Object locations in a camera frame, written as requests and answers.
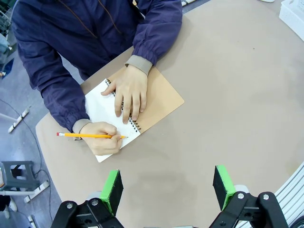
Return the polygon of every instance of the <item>blue-gray floor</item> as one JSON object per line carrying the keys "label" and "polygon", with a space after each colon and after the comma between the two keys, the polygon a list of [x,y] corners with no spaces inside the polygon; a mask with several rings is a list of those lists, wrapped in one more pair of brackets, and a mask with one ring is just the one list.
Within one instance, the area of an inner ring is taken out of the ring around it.
{"label": "blue-gray floor", "polygon": [[[197,0],[185,6],[183,12],[186,13],[207,1]],[[0,119],[0,161],[33,161],[34,172],[39,170],[41,164],[41,168],[49,175],[43,157],[40,163],[39,150],[35,141],[35,126],[48,110],[44,106],[39,92],[30,88],[27,72],[16,52],[9,56],[7,62],[12,58],[15,59],[11,73],[0,80],[0,99],[10,104],[18,113],[22,113],[30,106],[30,113],[24,123],[19,124],[11,134],[8,134],[7,130],[12,122]],[[78,70],[64,59],[63,63],[72,76],[81,83]],[[16,112],[2,101],[0,101],[0,113],[14,118],[18,117]],[[48,176],[44,172],[40,172],[38,180],[44,182],[48,180]],[[50,183],[51,188],[42,192],[28,204],[23,202],[23,197],[13,197],[20,213],[11,212],[11,218],[5,219],[3,213],[0,212],[0,228],[28,228],[30,224],[26,217],[29,215],[32,215],[38,228],[49,228],[52,222],[50,214],[54,218],[61,203],[52,180]]]}

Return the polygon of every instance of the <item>screw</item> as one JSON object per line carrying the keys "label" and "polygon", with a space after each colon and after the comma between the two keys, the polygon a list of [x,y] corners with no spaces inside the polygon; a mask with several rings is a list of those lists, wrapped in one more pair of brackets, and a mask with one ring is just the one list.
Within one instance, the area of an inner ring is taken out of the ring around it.
{"label": "screw", "polygon": [[66,207],[67,207],[68,209],[71,209],[71,208],[73,207],[73,204],[68,203],[68,204],[66,205]]}
{"label": "screw", "polygon": [[237,195],[237,197],[238,197],[239,199],[243,199],[245,196],[244,196],[243,193],[239,193],[239,194]]}
{"label": "screw", "polygon": [[269,199],[269,196],[268,196],[267,194],[265,194],[265,195],[263,196],[263,199],[268,200],[268,199]]}
{"label": "screw", "polygon": [[97,200],[93,200],[93,201],[92,201],[92,205],[93,205],[93,206],[96,206],[97,204],[98,204],[98,201],[97,201]]}

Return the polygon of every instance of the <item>person's left hand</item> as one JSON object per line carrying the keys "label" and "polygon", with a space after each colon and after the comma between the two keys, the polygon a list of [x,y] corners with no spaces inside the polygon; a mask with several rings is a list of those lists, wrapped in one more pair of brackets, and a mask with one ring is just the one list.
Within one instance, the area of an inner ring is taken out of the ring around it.
{"label": "person's left hand", "polygon": [[125,72],[116,80],[111,82],[109,87],[102,92],[103,96],[115,92],[115,114],[119,117],[122,113],[123,102],[123,123],[127,124],[133,106],[132,120],[136,121],[139,112],[143,112],[147,104],[148,77],[140,69],[129,65]]}

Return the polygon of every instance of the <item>yellow pencil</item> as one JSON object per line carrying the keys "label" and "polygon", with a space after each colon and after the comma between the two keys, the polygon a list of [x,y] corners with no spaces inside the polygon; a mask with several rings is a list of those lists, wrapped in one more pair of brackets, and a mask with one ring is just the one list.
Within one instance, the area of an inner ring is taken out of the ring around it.
{"label": "yellow pencil", "polygon": [[57,136],[65,136],[65,137],[91,137],[91,138],[107,138],[110,139],[112,138],[111,135],[107,134],[75,134],[75,133],[62,133],[62,132],[57,132]]}

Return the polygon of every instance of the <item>white sneaker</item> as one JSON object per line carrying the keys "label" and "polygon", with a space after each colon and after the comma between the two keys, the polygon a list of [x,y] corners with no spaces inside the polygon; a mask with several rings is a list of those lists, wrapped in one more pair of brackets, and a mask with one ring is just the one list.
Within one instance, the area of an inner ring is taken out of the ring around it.
{"label": "white sneaker", "polygon": [[14,212],[17,211],[17,205],[12,197],[10,198],[9,208]]}
{"label": "white sneaker", "polygon": [[4,213],[4,216],[5,216],[6,219],[10,218],[10,213],[9,213],[8,206],[5,206],[5,209],[4,209],[3,213]]}

